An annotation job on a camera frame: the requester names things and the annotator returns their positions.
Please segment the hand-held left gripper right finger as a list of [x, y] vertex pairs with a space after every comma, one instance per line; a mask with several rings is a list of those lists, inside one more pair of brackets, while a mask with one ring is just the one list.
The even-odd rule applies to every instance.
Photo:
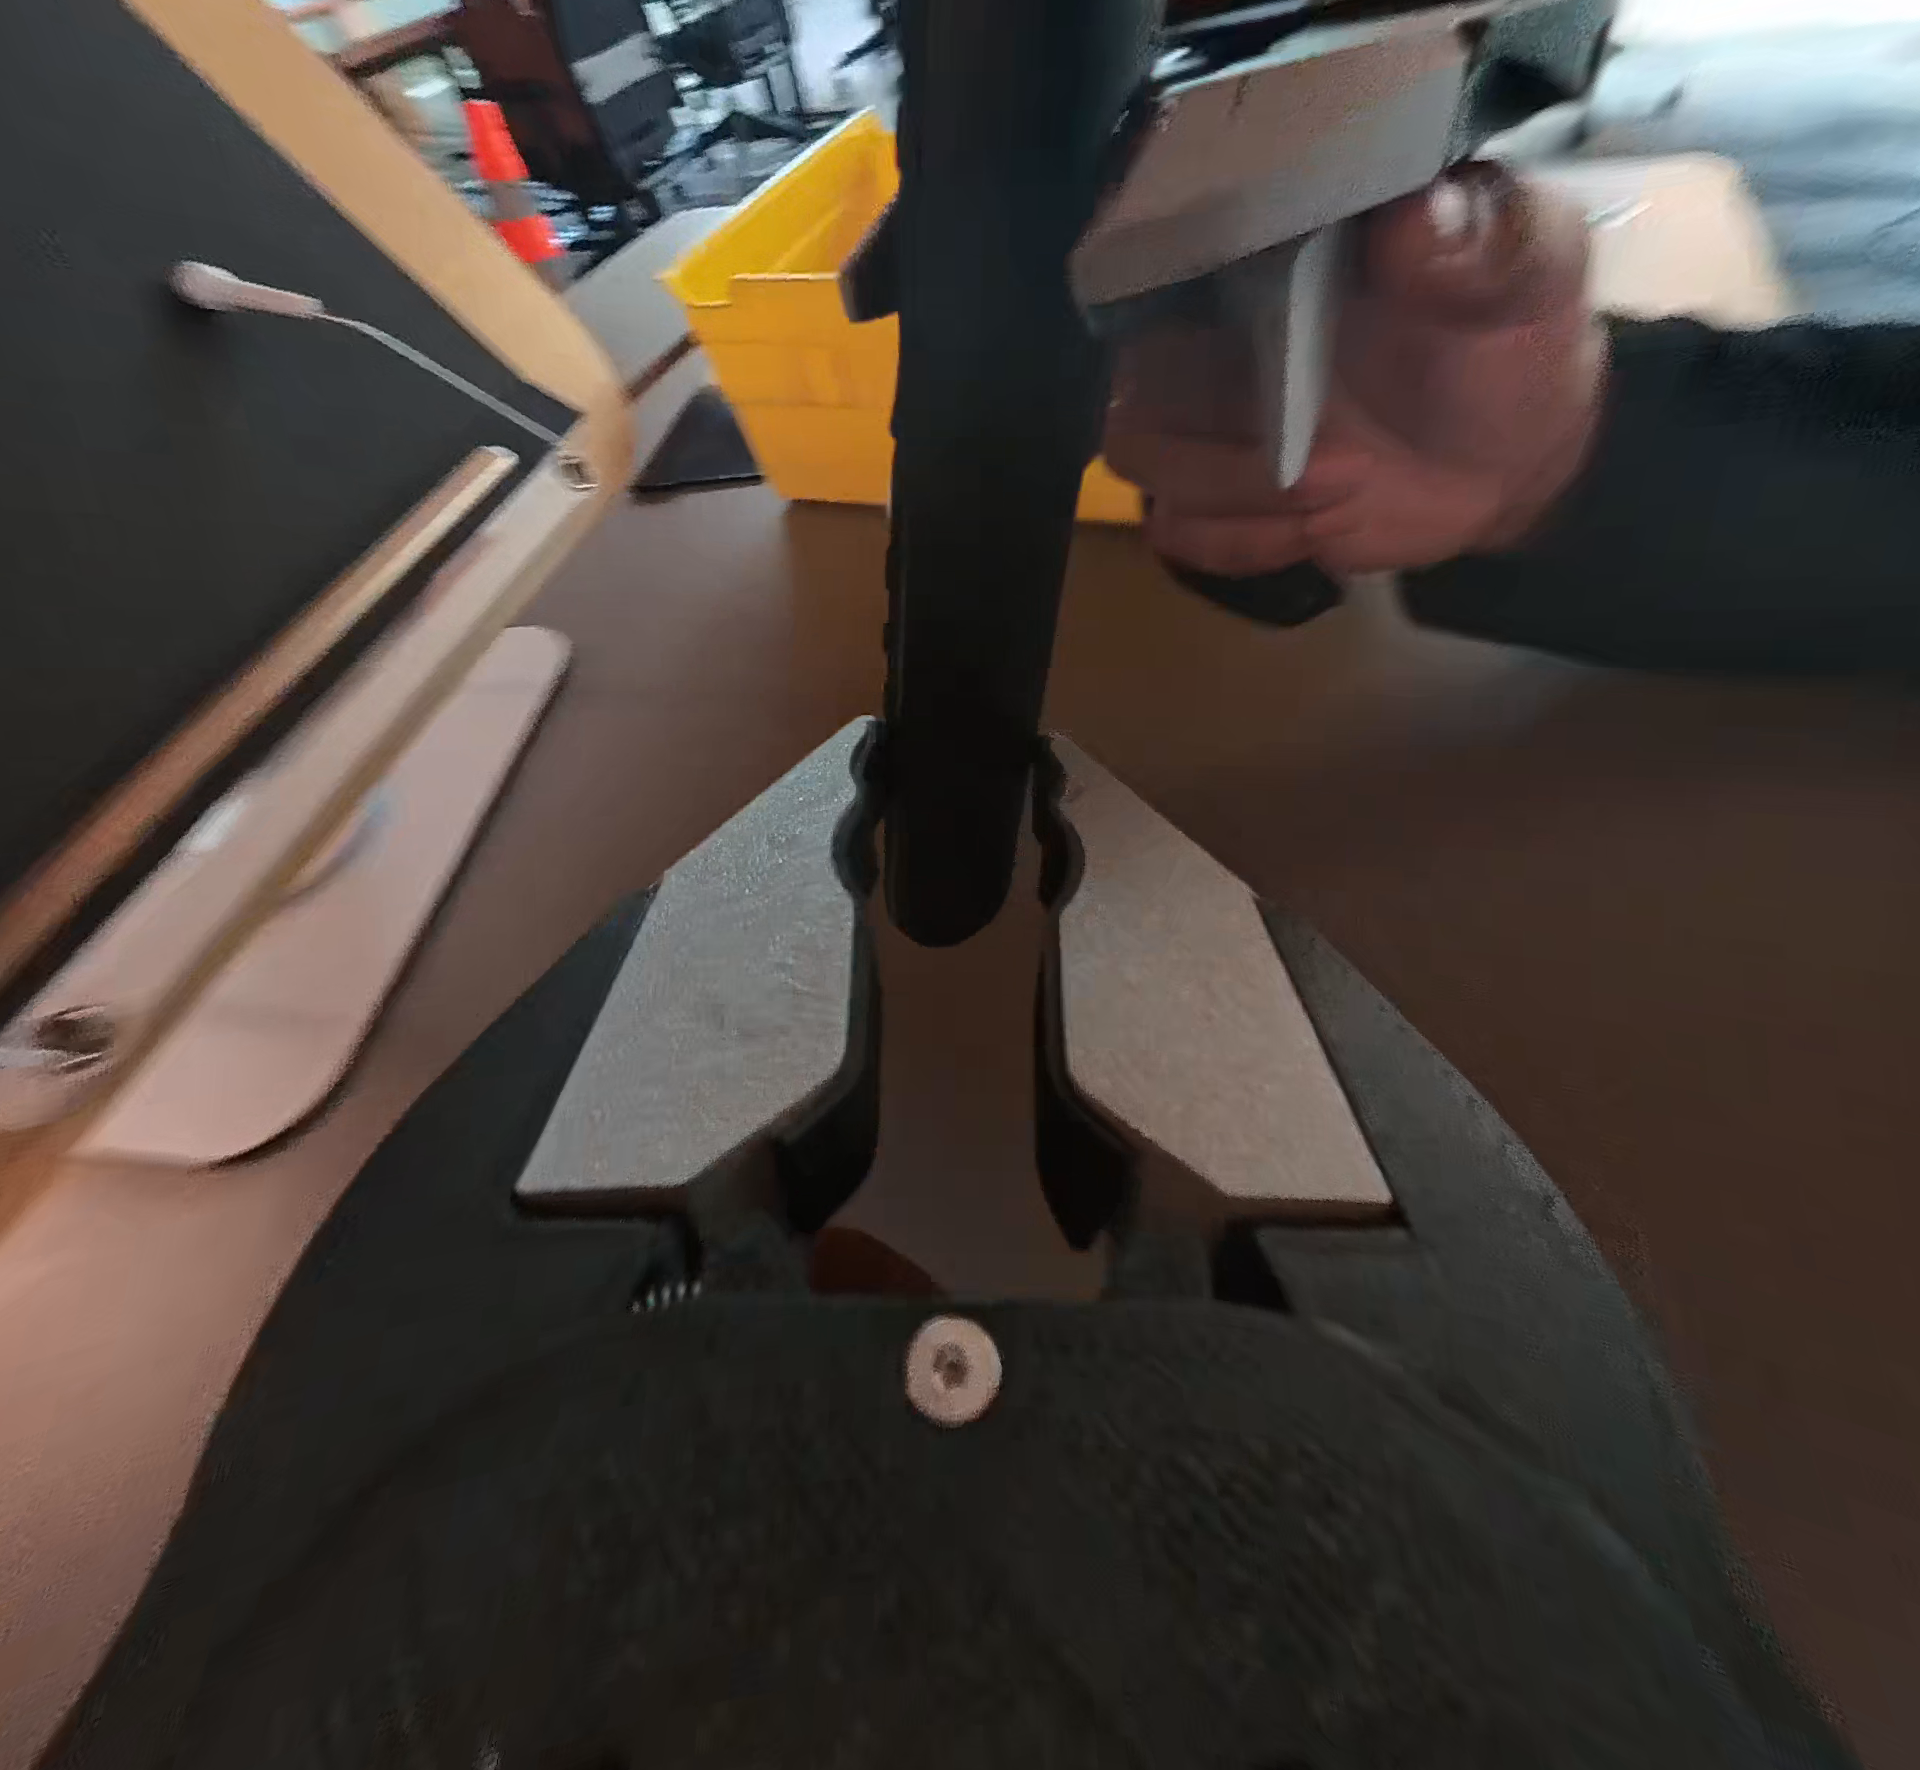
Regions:
[[1033, 818], [1037, 1165], [1066, 1242], [1392, 1225], [1259, 895], [1068, 735], [1047, 738]]

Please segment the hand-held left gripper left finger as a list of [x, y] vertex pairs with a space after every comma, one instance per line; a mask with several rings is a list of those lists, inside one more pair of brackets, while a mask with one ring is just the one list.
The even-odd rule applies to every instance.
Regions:
[[522, 1165], [539, 1215], [819, 1230], [879, 1139], [876, 719], [671, 864]]

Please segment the yellow plastic bin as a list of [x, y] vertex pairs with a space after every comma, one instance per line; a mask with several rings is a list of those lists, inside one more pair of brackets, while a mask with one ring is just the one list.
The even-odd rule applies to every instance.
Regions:
[[896, 321], [852, 319], [842, 272], [896, 187], [891, 128], [855, 111], [661, 272], [788, 501], [890, 503]]

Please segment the black plastic tool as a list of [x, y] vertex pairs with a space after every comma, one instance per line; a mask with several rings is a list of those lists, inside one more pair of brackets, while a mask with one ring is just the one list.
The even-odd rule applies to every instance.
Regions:
[[1002, 911], [1110, 365], [1068, 255], [1167, 0], [900, 0], [900, 366], [879, 829], [895, 926]]

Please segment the person's right hand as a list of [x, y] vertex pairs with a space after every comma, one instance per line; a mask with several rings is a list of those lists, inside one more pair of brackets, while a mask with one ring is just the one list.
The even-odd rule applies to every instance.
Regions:
[[1557, 187], [1462, 164], [1358, 222], [1309, 461], [1267, 478], [1269, 388], [1215, 326], [1116, 357], [1101, 460], [1168, 564], [1399, 574], [1522, 542], [1573, 481], [1608, 383], [1589, 225]]

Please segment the black flat pad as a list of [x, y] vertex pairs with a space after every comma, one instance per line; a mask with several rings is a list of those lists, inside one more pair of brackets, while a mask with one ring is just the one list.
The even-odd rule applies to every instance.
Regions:
[[761, 470], [734, 408], [721, 388], [708, 383], [690, 395], [629, 493], [648, 501], [756, 481]]

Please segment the orange traffic cone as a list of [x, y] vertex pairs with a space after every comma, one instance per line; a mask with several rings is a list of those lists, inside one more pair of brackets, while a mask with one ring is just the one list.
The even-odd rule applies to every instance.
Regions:
[[467, 149], [472, 166], [487, 190], [493, 231], [518, 262], [533, 269], [547, 286], [564, 286], [568, 252], [539, 206], [527, 164], [522, 162], [507, 119], [498, 103], [462, 100]]

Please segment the group of black office chairs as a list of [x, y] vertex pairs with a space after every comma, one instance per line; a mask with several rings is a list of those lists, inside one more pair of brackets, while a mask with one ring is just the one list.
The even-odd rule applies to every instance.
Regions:
[[690, 182], [734, 192], [850, 110], [804, 80], [794, 0], [459, 0], [452, 49], [534, 182], [615, 237], [659, 222]]

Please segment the black wooden book stand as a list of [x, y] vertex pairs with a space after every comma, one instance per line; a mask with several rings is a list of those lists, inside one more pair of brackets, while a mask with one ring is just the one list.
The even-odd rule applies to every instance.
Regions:
[[[175, 262], [387, 330], [603, 488]], [[633, 467], [600, 342], [276, 8], [5, 0], [5, 1024], [117, 1016], [5, 1119], [5, 1225]]]

